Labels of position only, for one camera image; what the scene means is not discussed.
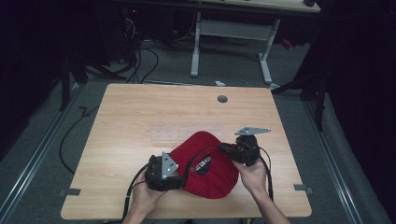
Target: hand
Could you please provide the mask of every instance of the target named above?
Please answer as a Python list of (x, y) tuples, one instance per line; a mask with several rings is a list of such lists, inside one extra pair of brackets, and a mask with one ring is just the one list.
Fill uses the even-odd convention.
[(146, 215), (154, 210), (160, 198), (167, 192), (150, 189), (147, 183), (144, 182), (146, 171), (147, 169), (136, 179), (135, 183), (137, 185), (133, 190), (132, 204), (130, 205), (131, 210), (122, 222), (124, 224), (141, 223)]
[(245, 164), (237, 161), (233, 161), (233, 165), (239, 170), (242, 183), (253, 197), (262, 195), (263, 193), (267, 194), (267, 172), (261, 160), (256, 160), (256, 162), (251, 166), (246, 166)]
[(265, 187), (267, 172), (264, 163), (262, 163), (261, 160), (256, 160), (256, 163), (253, 165), (246, 166), (237, 161), (233, 161), (233, 165), (239, 170), (242, 183), (253, 196), (254, 201), (262, 213), (262, 217), (265, 219), (265, 223), (290, 224), (285, 215), (283, 215), (268, 196)]

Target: black cable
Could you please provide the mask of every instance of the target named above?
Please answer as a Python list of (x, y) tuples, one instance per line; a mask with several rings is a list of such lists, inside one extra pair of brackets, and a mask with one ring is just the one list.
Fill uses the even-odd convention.
[[(179, 45), (179, 46), (181, 46), (181, 47), (189, 47), (189, 46), (192, 46), (192, 45), (195, 43), (194, 40), (190, 40), (192, 37), (194, 37), (194, 35), (191, 36), (191, 37), (189, 37), (189, 38), (182, 39), (182, 40), (178, 40), (178, 41), (175, 41), (175, 40), (174, 40), (173, 43), (176, 44), (176, 45)], [(180, 43), (178, 43), (178, 42), (183, 42), (183, 41), (188, 41), (189, 44), (180, 44)]]
[(267, 163), (265, 160), (260, 156), (260, 160), (264, 164), (265, 170), (267, 171), (267, 177), (268, 177), (268, 195), (270, 196), (270, 199), (274, 201), (274, 189), (273, 189), (273, 184), (272, 184), (272, 176), (271, 176), (271, 170), (268, 168)]
[(142, 53), (140, 51), (140, 48), (137, 49), (137, 53), (139, 54), (139, 63), (137, 65), (137, 67), (135, 67), (134, 72), (128, 77), (128, 79), (126, 80), (126, 83), (129, 83), (131, 81), (131, 78), (134, 77), (137, 73), (137, 70), (139, 70), (140, 68), (140, 64), (142, 62)]
[(140, 84), (143, 84), (143, 82), (144, 82), (144, 80), (146, 79), (146, 77), (148, 77), (149, 74), (150, 74), (152, 71), (154, 71), (154, 69), (155, 69), (155, 68), (157, 67), (157, 65), (158, 65), (158, 61), (160, 60), (159, 57), (158, 57), (158, 55), (157, 55), (157, 53), (155, 53), (155, 52), (152, 51), (151, 49), (145, 49), (145, 50), (148, 50), (148, 51), (150, 51), (151, 53), (153, 53), (153, 54), (155, 55), (157, 61), (155, 62), (154, 67), (152, 67), (152, 69), (151, 69), (145, 76), (143, 76), (142, 80), (140, 80)]
[(201, 49), (205, 49), (205, 50), (215, 50), (215, 49), (219, 49), (219, 48), (222, 46), (223, 40), (224, 40), (224, 38), (221, 37), (221, 38), (219, 39), (219, 44), (218, 44), (217, 46), (215, 46), (214, 48), (212, 48), (212, 49), (203, 47), (201, 43), (200, 43), (199, 46), (200, 46)]
[(107, 222), (104, 222), (103, 224), (122, 224), (122, 220), (107, 221)]
[(144, 166), (137, 172), (137, 174), (134, 176), (134, 179), (132, 180), (132, 182), (131, 182), (131, 184), (130, 184), (130, 186), (129, 186), (129, 188), (128, 188), (128, 191), (127, 191), (127, 193), (126, 193), (126, 195), (125, 195), (125, 202), (124, 202), (124, 210), (123, 210), (123, 213), (122, 213), (122, 220), (109, 221), (109, 222), (106, 222), (106, 224), (110, 224), (110, 223), (122, 223), (122, 221), (123, 221), (123, 220), (125, 219), (125, 217), (128, 215), (129, 201), (130, 201), (130, 199), (131, 199), (132, 190), (134, 189), (135, 186), (137, 186), (137, 185), (139, 185), (139, 184), (142, 184), (142, 183), (145, 183), (145, 182), (147, 182), (147, 181), (144, 180), (144, 181), (140, 181), (140, 182), (138, 182), (138, 183), (134, 183), (134, 182), (136, 181), (137, 177), (138, 177), (146, 168), (148, 168), (151, 164), (152, 164), (152, 162), (149, 162), (149, 163), (147, 163), (146, 165), (144, 165)]
[(191, 38), (191, 37), (195, 36), (195, 35), (190, 35), (190, 36), (188, 36), (188, 35), (191, 33), (192, 28), (194, 27), (196, 18), (197, 18), (197, 13), (194, 13), (194, 17), (192, 18), (192, 22), (191, 22), (191, 26), (190, 26), (189, 31), (185, 35), (183, 35), (181, 38), (174, 39), (173, 40), (174, 43), (176, 43), (178, 40), (184, 40), (184, 39), (188, 39), (188, 38)]
[(260, 149), (267, 155), (268, 161), (269, 161), (269, 163), (270, 163), (270, 170), (271, 170), (271, 157), (270, 157), (270, 155), (268, 154), (267, 151), (264, 150), (264, 148), (260, 147)]
[(189, 40), (189, 39), (191, 39), (191, 38), (193, 38), (193, 37), (195, 37), (195, 35), (184, 36), (184, 37), (181, 37), (181, 38), (179, 38), (179, 39), (174, 39), (173, 42), (174, 42), (175, 44), (177, 44), (177, 41), (185, 41), (185, 40)]
[(224, 43), (231, 44), (231, 45), (237, 45), (237, 46), (246, 46), (246, 45), (255, 44), (257, 42), (258, 42), (258, 40), (249, 39), (249, 40), (246, 40), (245, 43), (237, 43), (237, 42), (231, 41), (230, 38), (224, 39)]
[(136, 73), (134, 78), (132, 79), (132, 83), (135, 83), (134, 79), (136, 78), (137, 83), (140, 83), (139, 75)]
[(99, 105), (96, 106), (94, 109), (90, 110), (87, 114), (83, 115), (81, 118), (79, 118), (66, 132), (64, 135), (64, 138), (62, 138), (62, 142), (59, 145), (59, 158), (61, 159), (61, 163), (66, 168), (72, 175), (75, 174), (75, 171), (73, 171), (64, 161), (64, 156), (62, 155), (62, 150), (64, 147), (64, 141), (66, 140), (67, 135), (71, 133), (71, 131), (78, 125), (83, 119), (87, 118), (93, 111), (95, 111), (97, 108), (99, 108)]
[(236, 79), (238, 79), (239, 81), (245, 83), (245, 85), (247, 85), (247, 86), (249, 86), (249, 87), (252, 87), (252, 86), (251, 86), (250, 84), (248, 84), (244, 79), (239, 78), (239, 77), (236, 77)]

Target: gray carpet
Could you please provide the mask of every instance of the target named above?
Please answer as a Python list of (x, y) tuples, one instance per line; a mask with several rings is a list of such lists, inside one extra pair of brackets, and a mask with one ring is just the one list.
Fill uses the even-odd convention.
[[(216, 43), (204, 43), (206, 48)], [(190, 77), (191, 46), (173, 48), (158, 44), (154, 50), (159, 56), (156, 69), (147, 77), (147, 81), (167, 81), (190, 83), (196, 85), (215, 85), (215, 80), (227, 86), (268, 87), (263, 82), (262, 72), (256, 54), (244, 52), (252, 46), (221, 46), (216, 50), (202, 50), (200, 75)], [(268, 63), (273, 81), (281, 85), (291, 81), (309, 46), (287, 50), (274, 45)], [(155, 56), (142, 50), (142, 64), (138, 71), (141, 78), (156, 63)], [(16, 207), (9, 223), (103, 223), (103, 220), (70, 221), (62, 220), (60, 212), (64, 197), (59, 195), (61, 189), (67, 189), (72, 175), (65, 170), (59, 159), (59, 147), (68, 129), (81, 118), (81, 106), (88, 110), (99, 105), (106, 85), (115, 82), (105, 77), (90, 76), (90, 81), (82, 88), (81, 94), (71, 105), (59, 132), (49, 145), (49, 152), (35, 174), (28, 189)], [(12, 190), (23, 168), (35, 152), (44, 133), (58, 113), (61, 88), (58, 85), (49, 99), (35, 112), (30, 124), (8, 155), (0, 162), (1, 191), (0, 199), (4, 201)], [(275, 95), (276, 106), (292, 153), (297, 162), (303, 182), (313, 190), (308, 194), (312, 206), (310, 217), (291, 217), (292, 223), (349, 223), (347, 214), (332, 182), (328, 167), (321, 153), (320, 143), (311, 118), (307, 115), (303, 103), (295, 91)], [(331, 102), (327, 99), (324, 113), (324, 133), (331, 146), (334, 157), (342, 170), (351, 194), (361, 211), (364, 223), (390, 223), (386, 213), (376, 200), (370, 184), (361, 171), (350, 151), (342, 130), (332, 112)], [(72, 169), (76, 169), (81, 152), (89, 135), (95, 113), (83, 119), (64, 141), (64, 160)]]

